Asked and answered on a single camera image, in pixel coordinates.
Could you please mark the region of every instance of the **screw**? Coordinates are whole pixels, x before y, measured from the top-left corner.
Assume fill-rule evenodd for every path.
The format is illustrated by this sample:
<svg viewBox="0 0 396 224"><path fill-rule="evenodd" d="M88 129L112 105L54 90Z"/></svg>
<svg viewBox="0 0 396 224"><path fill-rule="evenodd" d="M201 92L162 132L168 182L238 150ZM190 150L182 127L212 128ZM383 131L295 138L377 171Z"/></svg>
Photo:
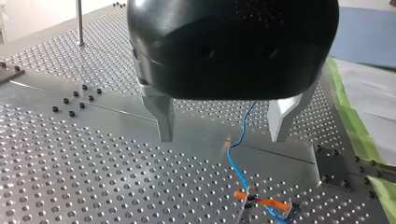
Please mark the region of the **screw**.
<svg viewBox="0 0 396 224"><path fill-rule="evenodd" d="M330 180L330 178L329 178L328 175L324 175L324 176L321 178L321 181L322 181L323 183L327 183L327 182L329 182L329 180Z"/></svg>
<svg viewBox="0 0 396 224"><path fill-rule="evenodd" d="M315 147L315 151L316 151L317 153L319 153L319 152L321 151L321 146L320 146L320 145L317 145L317 146Z"/></svg>
<svg viewBox="0 0 396 224"><path fill-rule="evenodd" d="M252 202L256 200L256 197L254 197L253 195L248 195L247 200Z"/></svg>
<svg viewBox="0 0 396 224"><path fill-rule="evenodd" d="M369 191L369 198L375 198L375 193L373 191Z"/></svg>
<svg viewBox="0 0 396 224"><path fill-rule="evenodd" d="M52 112L58 113L58 112L59 112L58 106L53 106L53 107L52 107Z"/></svg>
<svg viewBox="0 0 396 224"><path fill-rule="evenodd" d="M370 184L369 178L364 177L363 184L364 184L364 185L369 185L369 184Z"/></svg>
<svg viewBox="0 0 396 224"><path fill-rule="evenodd" d="M340 154L340 151L338 151L337 149L334 149L333 151L332 151L332 156L333 157L336 157L336 156L338 156Z"/></svg>
<svg viewBox="0 0 396 224"><path fill-rule="evenodd" d="M346 180L341 181L341 187L343 187L344 189L346 189L348 185L349 183Z"/></svg>
<svg viewBox="0 0 396 224"><path fill-rule="evenodd" d="M74 111L69 111L69 116L70 116L70 117L73 118L75 115L76 115L76 113L75 113Z"/></svg>
<svg viewBox="0 0 396 224"><path fill-rule="evenodd" d="M253 206L251 205L251 203L245 203L245 209L249 209L252 208Z"/></svg>

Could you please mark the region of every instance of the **metal rod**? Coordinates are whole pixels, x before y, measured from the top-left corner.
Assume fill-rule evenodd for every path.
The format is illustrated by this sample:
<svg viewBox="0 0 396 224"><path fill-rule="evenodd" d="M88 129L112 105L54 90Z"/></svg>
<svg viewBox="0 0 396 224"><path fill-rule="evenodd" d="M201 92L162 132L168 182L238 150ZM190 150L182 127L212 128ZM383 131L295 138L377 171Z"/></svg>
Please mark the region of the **metal rod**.
<svg viewBox="0 0 396 224"><path fill-rule="evenodd" d="M81 0L76 0L77 26L78 26L78 45L84 46L84 34L82 32L82 7Z"/></svg>

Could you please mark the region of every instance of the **metal plate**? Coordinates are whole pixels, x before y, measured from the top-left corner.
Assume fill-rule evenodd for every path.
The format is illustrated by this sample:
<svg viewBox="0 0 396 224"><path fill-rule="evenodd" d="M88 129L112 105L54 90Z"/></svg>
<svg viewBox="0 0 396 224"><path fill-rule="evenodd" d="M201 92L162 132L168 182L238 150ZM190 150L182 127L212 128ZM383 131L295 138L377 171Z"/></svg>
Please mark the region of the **metal plate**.
<svg viewBox="0 0 396 224"><path fill-rule="evenodd" d="M78 111L78 101L61 105L61 96L13 84L0 92L15 92L1 101L1 223L236 219L241 202L232 195L241 186L229 142L176 129L174 143L162 144L150 120L94 105ZM385 221L379 202L360 191L317 187L314 164L245 147L233 156L262 197L302 205L295 223ZM253 214L253 223L273 222L260 207Z"/></svg>

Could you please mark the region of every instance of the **blue cable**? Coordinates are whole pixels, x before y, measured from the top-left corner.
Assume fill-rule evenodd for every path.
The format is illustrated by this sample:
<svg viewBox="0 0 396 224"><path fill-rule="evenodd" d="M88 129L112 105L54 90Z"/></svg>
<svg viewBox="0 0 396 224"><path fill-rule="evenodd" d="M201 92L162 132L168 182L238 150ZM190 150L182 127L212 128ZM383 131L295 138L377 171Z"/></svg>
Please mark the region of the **blue cable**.
<svg viewBox="0 0 396 224"><path fill-rule="evenodd" d="M242 184L244 185L245 189L248 189L248 182L245 179L244 175L242 174L242 172L238 169L238 167L236 166L235 162L233 161L233 158L231 157L231 150L233 149L233 147L237 147L242 143L242 140L244 140L245 137L245 133L246 133L246 127L247 127L247 119L248 119L248 115L250 114L251 110L253 109L254 105L257 103L257 101L255 101L253 103L253 105L250 106L250 108L248 109L246 115L244 116L244 119L242 120L243 124L242 124L242 134L239 137L239 141L233 145L231 145L228 150L227 150L227 157L228 157L228 161L230 162L231 166L233 167L233 169L235 170L236 174L239 176L239 178L242 181Z"/></svg>
<svg viewBox="0 0 396 224"><path fill-rule="evenodd" d="M280 217L280 216L274 211L274 209L268 207L267 205L265 205L264 208L266 208L266 209L268 210L268 212L270 213L270 215L273 216L273 218L276 219L276 221L278 221L280 224L288 224L282 217Z"/></svg>
<svg viewBox="0 0 396 224"><path fill-rule="evenodd" d="M231 145L228 150L227 150L227 158L228 161L230 162L231 166L233 167L233 169L235 170L236 174L239 176L239 178L241 179L242 184L244 185L245 189L249 188L249 184L248 181L245 179L244 174L242 174L242 172L238 169L238 167L236 166L235 162L233 161L233 158L231 157L231 150L234 147L237 147L239 145L241 145L242 141L244 140L245 137L245 133L246 133L246 128L247 128L247 120L248 120L248 115L250 114L251 110L253 109L254 105L257 103L257 101L255 101L250 108L248 109L246 115L244 116L244 119L242 120L242 134L239 137L239 141L233 145ZM283 220L282 217L280 217L272 208L268 207L268 206L264 206L269 214L274 217L274 219L276 219L276 221L278 221L281 224L287 224L287 222L285 220Z"/></svg>

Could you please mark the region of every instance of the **perforated metal table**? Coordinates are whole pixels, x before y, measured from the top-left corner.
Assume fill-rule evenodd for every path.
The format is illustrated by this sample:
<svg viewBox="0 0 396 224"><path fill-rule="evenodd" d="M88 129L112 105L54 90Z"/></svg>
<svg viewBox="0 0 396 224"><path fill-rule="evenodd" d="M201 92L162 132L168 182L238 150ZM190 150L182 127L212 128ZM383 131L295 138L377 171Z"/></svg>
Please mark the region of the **perforated metal table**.
<svg viewBox="0 0 396 224"><path fill-rule="evenodd" d="M69 21L0 49L26 69L0 86L0 223L235 223L242 187L226 149L251 102L177 100L174 141L161 143L138 96L125 9L85 22L84 48ZM318 182L312 146L354 159L325 73L286 143L271 142L267 109L258 102L233 151L262 197L299 203L293 223L388 222L354 162L351 192ZM253 223L275 223L253 211Z"/></svg>

